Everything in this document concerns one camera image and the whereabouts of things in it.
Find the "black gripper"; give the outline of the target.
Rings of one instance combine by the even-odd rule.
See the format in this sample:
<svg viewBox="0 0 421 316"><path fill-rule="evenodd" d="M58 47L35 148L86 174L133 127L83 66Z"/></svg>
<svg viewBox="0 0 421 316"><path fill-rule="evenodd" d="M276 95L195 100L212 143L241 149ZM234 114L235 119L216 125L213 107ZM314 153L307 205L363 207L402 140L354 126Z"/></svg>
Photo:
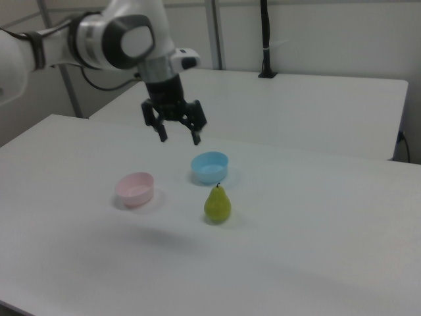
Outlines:
<svg viewBox="0 0 421 316"><path fill-rule="evenodd" d="M198 100L186 103L180 76L177 74L164 82L147 82L145 86L149 99L141 104L143 117L145 124L159 135L160 141L168 139L164 120L180 121L190 130L194 145L199 145L200 133L207 119Z"/></svg>

